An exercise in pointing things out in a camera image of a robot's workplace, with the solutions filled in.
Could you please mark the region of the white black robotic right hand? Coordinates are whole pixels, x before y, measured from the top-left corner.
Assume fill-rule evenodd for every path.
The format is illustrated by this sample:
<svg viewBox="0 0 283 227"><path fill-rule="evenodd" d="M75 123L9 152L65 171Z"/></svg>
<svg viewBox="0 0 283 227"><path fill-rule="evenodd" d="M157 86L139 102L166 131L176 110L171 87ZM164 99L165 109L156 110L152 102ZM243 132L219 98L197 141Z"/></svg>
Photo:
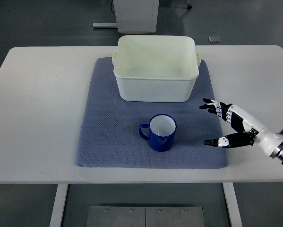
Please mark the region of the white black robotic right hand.
<svg viewBox="0 0 283 227"><path fill-rule="evenodd" d="M283 129L273 133L250 113L233 104L203 99L200 109L206 109L231 125L236 133L216 139L205 140L204 144L212 147L238 148L248 145L260 147L271 158L275 157L275 149L283 142Z"/></svg>

